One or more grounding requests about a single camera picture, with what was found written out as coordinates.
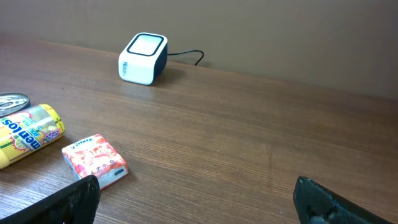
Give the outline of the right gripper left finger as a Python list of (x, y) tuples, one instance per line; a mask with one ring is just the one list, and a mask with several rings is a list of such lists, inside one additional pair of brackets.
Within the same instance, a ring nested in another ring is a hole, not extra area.
[(101, 197), (95, 175), (86, 176), (41, 201), (1, 219), (1, 224), (93, 223)]

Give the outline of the red tissue pack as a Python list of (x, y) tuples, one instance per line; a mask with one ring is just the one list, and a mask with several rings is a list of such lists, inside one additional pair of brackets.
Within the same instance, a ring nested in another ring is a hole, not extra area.
[(100, 134), (62, 148), (62, 154), (78, 180), (95, 175), (101, 189), (129, 173), (127, 162)]

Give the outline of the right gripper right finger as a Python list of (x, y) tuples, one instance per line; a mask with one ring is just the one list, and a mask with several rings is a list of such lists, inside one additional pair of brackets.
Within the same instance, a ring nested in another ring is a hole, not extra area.
[(297, 179), (293, 201), (301, 224), (391, 224), (304, 176)]

